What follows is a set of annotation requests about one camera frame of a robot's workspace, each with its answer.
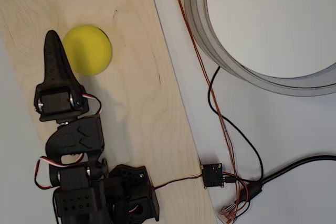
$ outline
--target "white surface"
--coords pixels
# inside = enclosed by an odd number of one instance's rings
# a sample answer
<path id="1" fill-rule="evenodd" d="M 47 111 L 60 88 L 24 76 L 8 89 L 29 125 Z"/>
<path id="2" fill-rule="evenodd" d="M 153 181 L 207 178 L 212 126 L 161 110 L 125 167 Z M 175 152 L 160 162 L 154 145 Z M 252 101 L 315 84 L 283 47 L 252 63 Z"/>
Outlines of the white surface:
<path id="1" fill-rule="evenodd" d="M 215 34 L 243 66 L 299 77 L 336 62 L 336 0 L 207 0 Z"/>
<path id="2" fill-rule="evenodd" d="M 34 165 L 45 152 L 36 141 L 37 134 L 1 37 L 0 74 L 0 223 L 56 223 L 52 190 L 42 191 L 34 184 Z M 42 181 L 48 177 L 47 172 L 41 169 Z"/>
<path id="3" fill-rule="evenodd" d="M 207 105 L 207 85 L 176 0 L 155 0 L 201 162 L 230 162 L 218 117 Z M 208 73 L 215 64 L 203 57 Z M 274 94 L 221 70 L 214 84 L 221 111 L 253 142 L 266 173 L 310 154 L 336 154 L 336 94 L 298 98 Z M 258 177 L 258 159 L 232 127 L 243 177 Z M 236 223 L 334 223 L 336 163 L 301 166 L 272 181 Z M 209 190 L 215 209 L 228 203 L 232 186 Z"/>

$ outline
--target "yellow ball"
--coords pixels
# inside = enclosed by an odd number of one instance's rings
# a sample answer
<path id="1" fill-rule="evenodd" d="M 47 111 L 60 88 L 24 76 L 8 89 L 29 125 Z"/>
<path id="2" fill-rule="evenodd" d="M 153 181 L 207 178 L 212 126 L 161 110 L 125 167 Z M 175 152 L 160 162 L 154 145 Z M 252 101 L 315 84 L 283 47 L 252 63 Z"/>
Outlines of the yellow ball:
<path id="1" fill-rule="evenodd" d="M 110 41 L 97 27 L 76 26 L 68 31 L 62 43 L 74 72 L 91 76 L 100 73 L 110 63 Z"/>

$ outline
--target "circular ring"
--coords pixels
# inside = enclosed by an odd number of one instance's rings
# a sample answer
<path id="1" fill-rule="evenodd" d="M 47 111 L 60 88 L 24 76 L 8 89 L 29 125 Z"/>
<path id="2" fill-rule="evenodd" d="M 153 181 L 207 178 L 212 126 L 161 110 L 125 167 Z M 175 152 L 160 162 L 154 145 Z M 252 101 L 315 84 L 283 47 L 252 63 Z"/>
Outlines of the circular ring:
<path id="1" fill-rule="evenodd" d="M 336 92 L 336 63 L 298 78 L 276 78 L 259 74 L 237 62 L 217 39 L 207 12 L 206 0 L 184 0 L 192 34 L 201 49 L 219 66 L 262 89 L 292 96 L 316 96 Z"/>

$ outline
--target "wood grain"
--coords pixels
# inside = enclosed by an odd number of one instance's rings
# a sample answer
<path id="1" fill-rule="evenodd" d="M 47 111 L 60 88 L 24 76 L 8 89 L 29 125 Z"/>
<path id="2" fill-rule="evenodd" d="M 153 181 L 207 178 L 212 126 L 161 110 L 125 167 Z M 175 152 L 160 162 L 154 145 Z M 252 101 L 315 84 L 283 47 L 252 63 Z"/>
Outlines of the wood grain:
<path id="1" fill-rule="evenodd" d="M 117 164 L 145 165 L 154 185 L 200 172 L 197 153 L 153 0 L 0 0 L 0 32 L 41 144 L 56 130 L 33 108 L 43 81 L 45 34 L 62 38 L 76 25 L 102 29 L 113 46 L 109 67 L 78 76 L 103 103 L 105 156 Z M 201 179 L 157 192 L 160 223 L 215 223 Z"/>

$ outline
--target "black wire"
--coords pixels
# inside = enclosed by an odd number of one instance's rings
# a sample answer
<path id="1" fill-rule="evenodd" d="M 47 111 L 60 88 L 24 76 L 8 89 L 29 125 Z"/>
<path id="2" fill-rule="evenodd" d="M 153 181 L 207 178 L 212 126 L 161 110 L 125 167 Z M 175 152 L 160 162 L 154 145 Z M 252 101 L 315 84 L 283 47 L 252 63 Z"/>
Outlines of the black wire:
<path id="1" fill-rule="evenodd" d="M 208 89 L 208 103 L 209 103 L 209 106 L 210 108 L 212 109 L 213 112 L 215 112 L 217 115 L 218 115 L 218 112 L 214 109 L 214 107 L 212 106 L 211 104 L 211 100 L 210 100 L 210 93 L 211 93 L 211 89 L 212 89 L 212 85 L 214 83 L 214 80 L 216 78 L 216 75 L 218 74 L 219 70 L 220 70 L 221 67 L 218 67 L 214 73 L 214 75 L 212 76 L 212 79 L 211 79 L 211 82 L 210 82 L 210 85 L 209 85 L 209 89 Z M 258 180 L 248 180 L 248 179 L 239 179 L 239 180 L 242 180 L 242 181 L 245 181 L 245 182 L 260 182 L 262 181 L 263 177 L 264 177 L 264 165 L 263 165 L 263 162 L 261 160 L 261 157 L 257 151 L 257 149 L 252 145 L 252 143 L 249 141 L 249 139 L 247 139 L 247 137 L 243 134 L 243 132 L 233 123 L 231 122 L 228 118 L 226 118 L 225 116 L 221 115 L 222 118 L 227 121 L 229 124 L 231 124 L 231 126 L 233 128 L 235 128 L 240 134 L 241 136 L 246 140 L 246 142 L 251 146 L 251 148 L 253 149 L 253 151 L 256 153 L 258 159 L 259 159 L 259 163 L 260 163 L 260 168 L 261 168 L 261 175 L 260 175 L 260 178 Z"/>
<path id="2" fill-rule="evenodd" d="M 196 178 L 200 178 L 200 177 L 201 177 L 201 175 L 199 177 L 194 177 L 194 178 L 188 177 L 188 178 L 175 179 L 175 180 L 169 181 L 169 182 L 167 182 L 167 183 L 165 183 L 165 184 L 163 184 L 161 186 L 154 187 L 154 190 L 160 189 L 161 187 L 164 187 L 164 186 L 166 186 L 166 185 L 168 185 L 170 183 L 173 183 L 173 182 L 182 181 L 182 180 L 186 180 L 186 179 L 196 179 Z"/>
<path id="3" fill-rule="evenodd" d="M 250 208 L 250 205 L 251 205 L 251 201 L 249 201 L 249 202 L 247 203 L 247 208 L 246 208 L 242 213 L 240 213 L 239 215 L 237 215 L 237 218 L 240 217 L 240 216 L 242 216 L 244 213 L 246 213 L 247 210 Z"/>
<path id="4" fill-rule="evenodd" d="M 290 170 L 300 166 L 300 165 L 304 165 L 310 162 L 314 162 L 314 161 L 322 161 L 322 160 L 331 160 L 331 161 L 336 161 L 336 156 L 333 155 L 318 155 L 318 156 L 312 156 L 312 157 L 307 157 L 307 158 L 303 158 L 301 160 L 298 160 L 286 167 L 284 167 L 283 169 L 265 177 L 262 181 L 261 184 L 264 185 L 268 182 L 270 182 L 271 180 L 281 176 L 282 174 L 285 174 L 287 172 L 289 172 Z"/>

